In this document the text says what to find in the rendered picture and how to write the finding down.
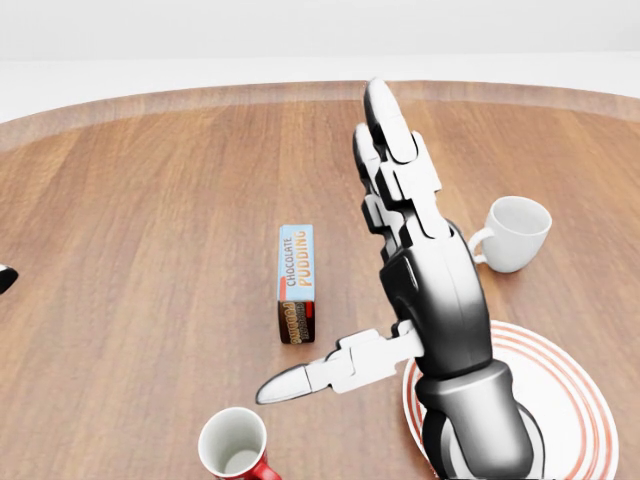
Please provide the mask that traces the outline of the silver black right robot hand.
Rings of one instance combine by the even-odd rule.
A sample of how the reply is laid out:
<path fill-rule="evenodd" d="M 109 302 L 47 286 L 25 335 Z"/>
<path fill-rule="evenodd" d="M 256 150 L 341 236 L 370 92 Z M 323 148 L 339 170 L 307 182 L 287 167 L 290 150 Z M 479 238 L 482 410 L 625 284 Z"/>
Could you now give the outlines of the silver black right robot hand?
<path fill-rule="evenodd" d="M 395 375 L 414 358 L 436 378 L 488 362 L 486 301 L 457 227 L 437 207 L 442 185 L 422 136 L 409 129 L 388 85 L 370 80 L 366 121 L 353 152 L 365 188 L 361 209 L 370 232 L 383 236 L 380 280 L 397 315 L 390 337 L 375 329 L 343 337 L 334 351 L 284 370 L 256 393 L 260 405 L 331 388 L 345 393 Z"/>

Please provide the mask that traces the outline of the white plate with red rings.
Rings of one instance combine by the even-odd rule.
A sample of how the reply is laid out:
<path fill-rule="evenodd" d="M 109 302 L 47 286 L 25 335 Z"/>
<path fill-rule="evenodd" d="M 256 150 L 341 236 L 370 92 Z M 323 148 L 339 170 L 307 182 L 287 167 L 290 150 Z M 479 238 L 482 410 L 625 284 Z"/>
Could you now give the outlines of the white plate with red rings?
<path fill-rule="evenodd" d="M 547 338 L 493 320 L 494 358 L 511 369 L 513 395 L 544 440 L 544 469 L 532 478 L 615 480 L 619 439 L 611 410 L 587 372 Z"/>

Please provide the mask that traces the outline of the red mug with white inside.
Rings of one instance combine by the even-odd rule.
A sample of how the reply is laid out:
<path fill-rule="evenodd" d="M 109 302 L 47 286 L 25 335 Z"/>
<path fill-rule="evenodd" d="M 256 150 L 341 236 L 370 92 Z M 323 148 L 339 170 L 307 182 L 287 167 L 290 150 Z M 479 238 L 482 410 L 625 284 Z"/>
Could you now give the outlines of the red mug with white inside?
<path fill-rule="evenodd" d="M 198 455 L 215 480 L 282 480 L 268 464 L 267 431 L 261 417 L 244 407 L 213 415 L 201 429 Z"/>

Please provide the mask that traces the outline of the chocolate pudding box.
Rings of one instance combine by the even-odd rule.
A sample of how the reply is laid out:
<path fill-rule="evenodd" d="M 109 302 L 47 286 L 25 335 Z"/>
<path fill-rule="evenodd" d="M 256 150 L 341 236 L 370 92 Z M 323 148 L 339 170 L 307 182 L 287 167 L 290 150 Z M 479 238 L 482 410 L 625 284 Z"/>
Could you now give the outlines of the chocolate pudding box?
<path fill-rule="evenodd" d="M 283 344 L 315 341 L 315 287 L 313 226 L 282 225 L 278 243 L 277 308 Z"/>

